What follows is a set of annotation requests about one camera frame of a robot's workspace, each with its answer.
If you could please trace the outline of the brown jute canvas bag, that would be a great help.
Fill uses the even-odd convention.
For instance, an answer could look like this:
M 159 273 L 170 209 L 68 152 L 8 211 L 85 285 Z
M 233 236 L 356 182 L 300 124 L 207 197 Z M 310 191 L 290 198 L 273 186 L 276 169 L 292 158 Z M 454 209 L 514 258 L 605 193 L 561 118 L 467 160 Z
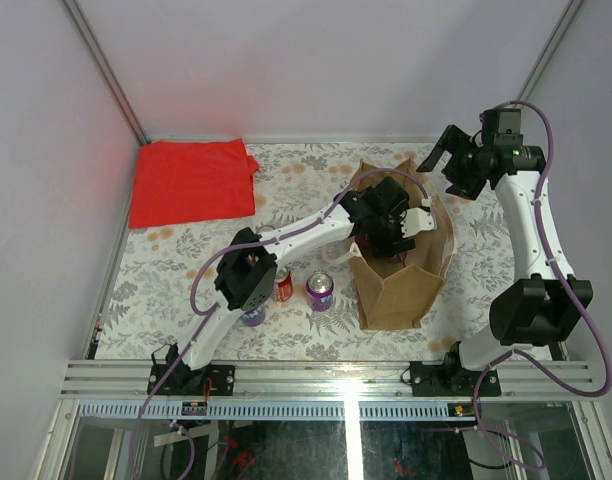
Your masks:
M 355 235 L 345 242 L 357 245 L 361 255 L 348 260 L 358 297 L 359 325 L 368 330 L 404 330 L 419 328 L 446 282 L 447 270 L 456 251 L 453 225 L 435 185 L 427 175 L 416 171 L 417 165 L 406 160 L 397 169 L 415 177 L 413 181 L 392 173 L 374 173 L 358 182 L 363 190 L 385 178 L 393 179 L 409 195 L 409 206 L 418 207 L 423 194 L 421 183 L 431 199 L 431 212 L 437 228 L 414 236 L 415 248 L 408 251 L 405 264 L 391 264 L 375 258 L 366 237 Z

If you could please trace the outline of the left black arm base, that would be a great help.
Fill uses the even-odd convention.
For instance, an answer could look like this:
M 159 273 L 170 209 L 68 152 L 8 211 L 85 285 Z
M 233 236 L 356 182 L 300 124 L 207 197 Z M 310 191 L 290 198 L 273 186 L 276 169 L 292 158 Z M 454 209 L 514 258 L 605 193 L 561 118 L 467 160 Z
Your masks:
M 200 369 L 191 370 L 180 361 L 166 377 L 162 386 L 156 389 L 158 382 L 166 375 L 172 364 L 179 358 L 177 344 L 165 344 L 151 354 L 151 369 L 147 392 L 155 390 L 156 395 L 166 396 L 199 396 L 230 397 L 234 393 L 234 365 L 216 365 L 209 363 Z

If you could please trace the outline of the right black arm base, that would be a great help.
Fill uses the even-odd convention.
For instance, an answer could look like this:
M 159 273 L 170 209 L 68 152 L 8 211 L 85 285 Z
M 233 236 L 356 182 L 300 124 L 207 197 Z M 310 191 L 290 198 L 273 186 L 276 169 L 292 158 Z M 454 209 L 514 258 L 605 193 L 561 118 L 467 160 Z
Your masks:
M 505 347 L 481 351 L 456 341 L 441 362 L 410 361 L 406 372 L 414 397 L 500 397 L 501 383 L 492 362 L 507 358 Z

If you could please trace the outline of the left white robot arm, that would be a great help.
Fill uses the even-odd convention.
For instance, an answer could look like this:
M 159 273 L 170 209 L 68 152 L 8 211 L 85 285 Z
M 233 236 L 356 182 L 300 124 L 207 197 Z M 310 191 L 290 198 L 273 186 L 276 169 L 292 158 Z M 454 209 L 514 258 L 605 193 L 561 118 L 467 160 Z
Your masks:
M 364 173 L 315 214 L 261 235 L 242 229 L 229 246 L 210 257 L 191 287 L 191 309 L 201 320 L 180 351 L 183 361 L 171 370 L 172 385 L 187 395 L 203 387 L 203 367 L 211 362 L 222 338 L 240 316 L 270 298 L 279 268 L 375 225 L 393 224 L 387 232 L 397 236 L 397 244 L 409 245 L 401 226 L 402 220 L 411 217 L 403 213 L 410 201 L 406 190 L 390 176 L 375 187 L 355 189 L 360 180 L 372 174 L 397 172 L 378 168 Z

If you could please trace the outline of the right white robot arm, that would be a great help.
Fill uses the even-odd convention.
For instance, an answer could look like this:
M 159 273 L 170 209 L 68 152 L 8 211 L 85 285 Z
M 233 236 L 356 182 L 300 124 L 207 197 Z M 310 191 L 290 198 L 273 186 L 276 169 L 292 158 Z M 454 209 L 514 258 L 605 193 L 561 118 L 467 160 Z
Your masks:
M 447 126 L 419 168 L 430 172 L 447 154 L 442 169 L 447 193 L 475 200 L 490 187 L 511 238 L 513 284 L 492 301 L 488 325 L 452 347 L 458 360 L 442 369 L 444 387 L 458 395 L 474 387 L 477 371 L 496 358 L 566 340 L 579 310 L 593 298 L 590 282 L 576 276 L 559 242 L 548 195 L 547 151 L 525 144 L 517 108 L 486 110 L 480 122 L 479 135 Z

